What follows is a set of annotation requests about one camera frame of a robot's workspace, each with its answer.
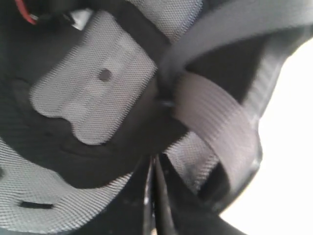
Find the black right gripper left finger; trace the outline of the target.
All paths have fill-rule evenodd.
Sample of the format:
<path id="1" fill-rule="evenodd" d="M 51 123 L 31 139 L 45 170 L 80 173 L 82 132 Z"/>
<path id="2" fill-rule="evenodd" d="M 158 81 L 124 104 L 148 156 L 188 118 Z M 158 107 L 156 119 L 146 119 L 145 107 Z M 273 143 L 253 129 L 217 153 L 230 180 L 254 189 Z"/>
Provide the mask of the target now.
<path id="1" fill-rule="evenodd" d="M 153 229 L 152 157 L 143 157 L 129 181 L 103 212 L 80 229 L 82 235 L 150 235 Z"/>

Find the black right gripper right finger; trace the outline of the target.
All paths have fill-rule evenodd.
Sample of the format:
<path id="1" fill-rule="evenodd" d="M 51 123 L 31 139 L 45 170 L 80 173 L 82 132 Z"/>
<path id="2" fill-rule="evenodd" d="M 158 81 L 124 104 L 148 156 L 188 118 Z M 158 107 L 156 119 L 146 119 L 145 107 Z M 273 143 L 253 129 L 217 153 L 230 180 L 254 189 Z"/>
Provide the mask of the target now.
<path id="1" fill-rule="evenodd" d="M 165 154 L 155 157 L 155 215 L 159 235 L 233 235 L 235 228 L 205 207 Z"/>

